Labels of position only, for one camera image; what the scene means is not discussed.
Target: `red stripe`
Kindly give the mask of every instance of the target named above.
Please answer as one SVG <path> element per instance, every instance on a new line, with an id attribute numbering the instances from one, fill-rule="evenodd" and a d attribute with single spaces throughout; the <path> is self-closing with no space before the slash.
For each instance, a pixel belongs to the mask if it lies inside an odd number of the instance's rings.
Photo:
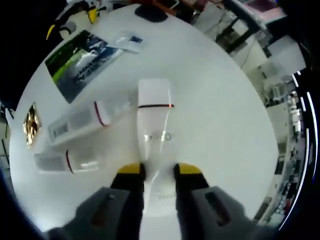
<path id="1" fill-rule="evenodd" d="M 97 102 L 95 101 L 94 102 L 94 109 L 95 109 L 95 113 L 96 113 L 96 115 L 97 115 L 97 117 L 98 117 L 98 120 L 99 120 L 99 122 L 100 122 L 100 124 L 102 125 L 102 126 L 107 126 L 106 124 L 104 124 L 103 122 L 102 122 L 102 119 L 101 119 L 101 116 L 100 116 L 100 113 L 99 113 L 99 110 L 98 110 L 98 105 L 97 105 Z"/>
<path id="2" fill-rule="evenodd" d="M 72 171 L 72 168 L 71 168 L 71 165 L 70 165 L 68 152 L 69 152 L 69 150 L 67 150 L 66 153 L 65 153 L 66 162 L 68 163 L 68 166 L 69 166 L 70 171 L 71 171 L 73 174 L 75 174 L 75 173 Z"/>
<path id="3" fill-rule="evenodd" d="M 138 106 L 139 109 L 144 109 L 144 108 L 174 108 L 174 104 L 151 104 L 151 105 L 140 105 Z"/>

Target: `barcode label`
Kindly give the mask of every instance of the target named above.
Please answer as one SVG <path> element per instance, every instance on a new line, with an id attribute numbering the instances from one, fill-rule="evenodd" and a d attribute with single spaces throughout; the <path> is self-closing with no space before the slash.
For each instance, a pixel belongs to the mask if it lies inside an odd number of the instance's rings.
<path id="1" fill-rule="evenodd" d="M 56 139 L 57 137 L 63 135 L 63 134 L 66 134 L 67 132 L 69 132 L 69 129 L 68 129 L 68 124 L 64 124 L 62 126 L 58 126 L 56 127 L 54 130 L 53 130 L 53 136 L 54 138 Z"/>

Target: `yellow object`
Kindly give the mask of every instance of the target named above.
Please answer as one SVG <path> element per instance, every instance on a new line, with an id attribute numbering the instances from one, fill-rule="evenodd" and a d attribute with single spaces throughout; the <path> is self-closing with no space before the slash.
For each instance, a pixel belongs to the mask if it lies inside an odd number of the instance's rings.
<path id="1" fill-rule="evenodd" d="M 201 170 L 194 165 L 179 163 L 180 174 L 202 174 Z"/>
<path id="2" fill-rule="evenodd" d="M 139 174 L 139 173 L 140 173 L 140 162 L 125 165 L 118 170 L 118 174 Z"/>
<path id="3" fill-rule="evenodd" d="M 51 25 L 51 27 L 49 28 L 49 31 L 48 31 L 48 33 L 46 34 L 46 38 L 45 38 L 45 40 L 48 40 L 48 38 L 49 38 L 49 35 L 50 35 L 50 33 L 52 32 L 52 29 L 54 29 L 54 27 L 55 27 L 56 25 Z"/>
<path id="4" fill-rule="evenodd" d="M 98 13 L 96 8 L 93 8 L 88 11 L 89 20 L 92 24 L 97 20 L 97 15 Z"/>

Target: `white table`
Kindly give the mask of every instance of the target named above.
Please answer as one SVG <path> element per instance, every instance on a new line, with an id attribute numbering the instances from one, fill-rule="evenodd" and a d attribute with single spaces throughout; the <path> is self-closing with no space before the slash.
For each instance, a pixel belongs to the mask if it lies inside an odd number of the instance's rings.
<path id="1" fill-rule="evenodd" d="M 42 62 L 20 99 L 11 129 L 11 176 L 19 203 L 42 231 L 63 226 L 81 202 L 111 184 L 118 168 L 140 160 L 132 112 L 79 142 L 79 146 L 96 143 L 106 168 L 81 174 L 41 174 L 34 154 L 48 147 L 46 127 L 72 105 L 93 100 L 99 93 L 134 90 L 141 78 L 167 78 L 173 85 L 177 162 L 198 166 L 211 186 L 219 186 L 244 206 L 250 219 L 266 196 L 278 149 L 267 111 L 250 81 L 218 45 L 191 25 L 173 16 L 151 23 L 134 15 L 136 7 L 101 16 L 90 31 L 106 41 L 121 31 L 134 31 L 148 42 L 140 54 L 124 53 L 71 105 Z M 23 121 L 33 102 L 43 129 L 29 149 Z"/>

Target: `white cylindrical bottle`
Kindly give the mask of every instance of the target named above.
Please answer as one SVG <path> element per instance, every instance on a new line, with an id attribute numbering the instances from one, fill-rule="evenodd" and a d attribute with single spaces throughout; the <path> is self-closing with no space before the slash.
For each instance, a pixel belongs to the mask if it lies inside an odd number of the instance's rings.
<path id="1" fill-rule="evenodd" d="M 35 165 L 42 173 L 67 172 L 77 174 L 94 171 L 104 167 L 105 162 L 93 152 L 93 149 L 66 151 L 46 151 L 34 155 Z"/>
<path id="2" fill-rule="evenodd" d="M 144 216 L 176 214 L 175 135 L 169 125 L 174 107 L 167 79 L 139 81 L 137 134 L 146 173 Z"/>
<path id="3" fill-rule="evenodd" d="M 51 145 L 61 145 L 116 121 L 131 109 L 129 95 L 105 97 L 71 110 L 48 126 Z"/>

